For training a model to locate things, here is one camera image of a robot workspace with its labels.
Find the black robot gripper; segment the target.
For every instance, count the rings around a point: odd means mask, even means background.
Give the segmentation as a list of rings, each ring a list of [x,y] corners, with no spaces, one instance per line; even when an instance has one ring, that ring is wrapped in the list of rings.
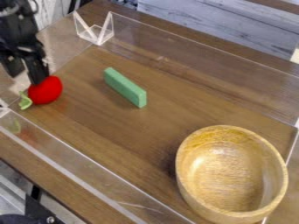
[[[35,14],[35,11],[0,11],[0,62],[12,78],[24,71],[26,64],[30,81],[39,85],[50,76],[50,66],[36,37]]]

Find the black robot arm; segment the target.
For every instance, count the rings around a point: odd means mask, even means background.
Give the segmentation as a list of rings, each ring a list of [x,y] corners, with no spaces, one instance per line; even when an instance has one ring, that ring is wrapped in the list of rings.
[[[0,0],[0,63],[12,78],[27,71],[34,85],[50,76],[43,42],[36,37],[38,12],[36,0]]]

